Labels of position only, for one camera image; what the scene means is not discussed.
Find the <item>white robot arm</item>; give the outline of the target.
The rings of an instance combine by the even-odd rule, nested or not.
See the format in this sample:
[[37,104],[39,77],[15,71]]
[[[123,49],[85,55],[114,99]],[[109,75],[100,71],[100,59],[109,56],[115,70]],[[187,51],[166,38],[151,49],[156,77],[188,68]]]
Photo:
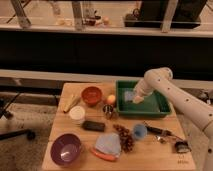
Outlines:
[[142,102],[154,90],[163,94],[209,138],[203,171],[213,171],[213,107],[178,88],[172,78],[168,67],[146,71],[133,89],[133,102]]

